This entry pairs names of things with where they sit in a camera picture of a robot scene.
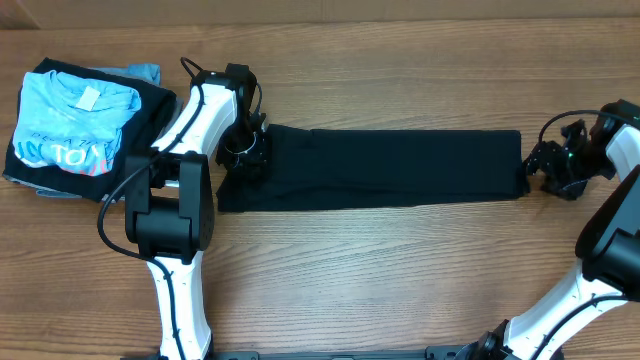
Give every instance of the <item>black cloth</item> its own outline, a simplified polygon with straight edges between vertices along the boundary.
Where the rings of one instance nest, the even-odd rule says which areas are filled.
[[[334,210],[516,199],[518,131],[300,130],[271,125],[266,180],[227,176],[226,212]]]
[[[128,153],[147,149],[155,141],[162,128],[171,120],[176,95],[144,80],[109,75],[102,71],[86,69],[45,58],[33,72],[46,73],[56,70],[85,79],[110,81],[136,89],[142,100],[142,108],[122,127],[120,149],[115,155],[110,172],[99,176],[74,174],[52,165],[30,168],[14,154],[13,142],[9,141],[3,175],[35,185],[63,191],[99,202],[122,181],[124,160]]]

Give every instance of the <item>blue cloth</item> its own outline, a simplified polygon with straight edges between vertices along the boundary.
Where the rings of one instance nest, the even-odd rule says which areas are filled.
[[[87,87],[100,93],[90,111],[76,107]],[[142,104],[130,87],[55,70],[27,73],[20,98],[15,155],[32,168],[56,165],[89,176],[111,171],[122,126]]]
[[[126,68],[93,68],[107,74],[142,79],[156,86],[160,86],[160,65],[131,64]]]

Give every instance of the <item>stack of folded cloth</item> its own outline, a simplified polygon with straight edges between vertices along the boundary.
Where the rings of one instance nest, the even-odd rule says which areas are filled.
[[[101,201],[123,180],[127,154],[148,149],[179,115],[182,101],[159,85],[158,65],[44,59],[24,77],[3,176],[39,195]]]

